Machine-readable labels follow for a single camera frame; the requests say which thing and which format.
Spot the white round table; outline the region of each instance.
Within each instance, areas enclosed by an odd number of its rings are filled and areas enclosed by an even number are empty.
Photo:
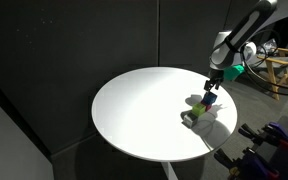
[[[216,102],[192,129],[182,124],[192,105],[202,100],[208,79],[169,67],[124,73],[95,96],[94,124],[117,149],[137,158],[164,162],[164,168],[171,168],[169,162],[203,156],[219,148],[237,123],[234,101],[220,87],[212,90],[218,96]]]

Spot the gray wall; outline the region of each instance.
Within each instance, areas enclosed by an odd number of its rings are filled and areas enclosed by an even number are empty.
[[[209,56],[228,8],[229,0],[161,0],[161,66],[208,72]]]
[[[230,8],[227,13],[227,21],[224,29],[232,30],[239,21],[252,9],[260,0],[230,0]]]
[[[157,66],[158,56],[161,66],[207,72],[229,4],[1,0],[0,88],[56,153],[95,131],[88,96],[116,75]],[[241,17],[234,13],[230,22]]]
[[[53,180],[52,164],[0,108],[0,180]]]

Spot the dark floor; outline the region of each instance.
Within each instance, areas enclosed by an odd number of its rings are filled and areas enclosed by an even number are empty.
[[[288,116],[288,96],[276,101],[249,83],[246,77],[222,86],[232,96],[238,111],[237,127],[247,123],[260,129],[270,121]],[[242,150],[252,143],[235,132],[221,147],[229,157],[242,157]],[[52,157],[55,180],[164,180],[166,175],[158,162],[130,157],[105,143],[95,135],[70,149]],[[180,180],[226,179],[228,170],[213,158],[213,153],[203,158],[172,163]]]

